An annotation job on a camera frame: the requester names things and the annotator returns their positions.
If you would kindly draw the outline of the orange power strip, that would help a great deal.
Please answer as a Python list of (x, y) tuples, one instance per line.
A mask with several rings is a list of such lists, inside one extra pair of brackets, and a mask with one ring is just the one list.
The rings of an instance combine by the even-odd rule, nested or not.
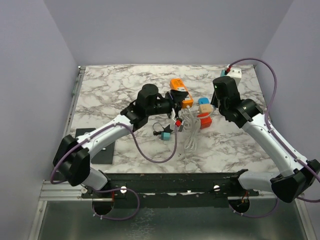
[(189, 93), (187, 87), (185, 86), (184, 82), (180, 78), (174, 78), (170, 80), (170, 89), (176, 90), (179, 92), (188, 92), (188, 95), (182, 101), (182, 108), (187, 109), (193, 106), (194, 100), (192, 95)]

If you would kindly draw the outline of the beige cube socket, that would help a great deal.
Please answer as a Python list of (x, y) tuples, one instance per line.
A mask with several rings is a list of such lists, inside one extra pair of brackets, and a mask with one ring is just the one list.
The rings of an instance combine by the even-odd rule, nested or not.
[(211, 114), (213, 110), (213, 106), (210, 103), (200, 104), (198, 107), (200, 114)]

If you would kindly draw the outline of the red cube socket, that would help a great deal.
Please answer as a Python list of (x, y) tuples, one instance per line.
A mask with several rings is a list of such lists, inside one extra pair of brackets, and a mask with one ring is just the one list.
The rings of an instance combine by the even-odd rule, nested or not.
[(197, 115), (200, 120), (200, 129), (209, 128), (212, 124), (212, 118), (209, 113), (201, 113)]

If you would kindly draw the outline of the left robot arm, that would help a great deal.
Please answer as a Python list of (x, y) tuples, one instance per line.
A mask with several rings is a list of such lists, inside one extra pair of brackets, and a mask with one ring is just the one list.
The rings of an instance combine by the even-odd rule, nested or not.
[(188, 95), (186, 90), (171, 89), (162, 96), (156, 85), (143, 85), (136, 100), (109, 123), (78, 137), (67, 135), (62, 138), (52, 162), (50, 182), (56, 184), (55, 174), (60, 173), (71, 186), (84, 185), (93, 189), (97, 196), (106, 197), (111, 190), (108, 177), (91, 167), (91, 159), (116, 140), (142, 128), (150, 116), (166, 114), (178, 128), (182, 122), (179, 111)]

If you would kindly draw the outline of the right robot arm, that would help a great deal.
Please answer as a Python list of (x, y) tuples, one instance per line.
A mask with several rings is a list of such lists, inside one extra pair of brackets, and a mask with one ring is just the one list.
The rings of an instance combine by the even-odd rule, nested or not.
[(242, 170), (237, 179), (230, 182), (230, 191), (236, 196), (247, 190), (266, 191), (274, 193), (285, 203), (291, 203), (313, 184), (320, 172), (320, 163), (316, 159), (308, 160), (295, 150), (266, 121), (255, 101), (241, 99), (233, 78), (221, 76), (212, 83), (219, 113), (249, 134), (278, 168), (277, 172)]

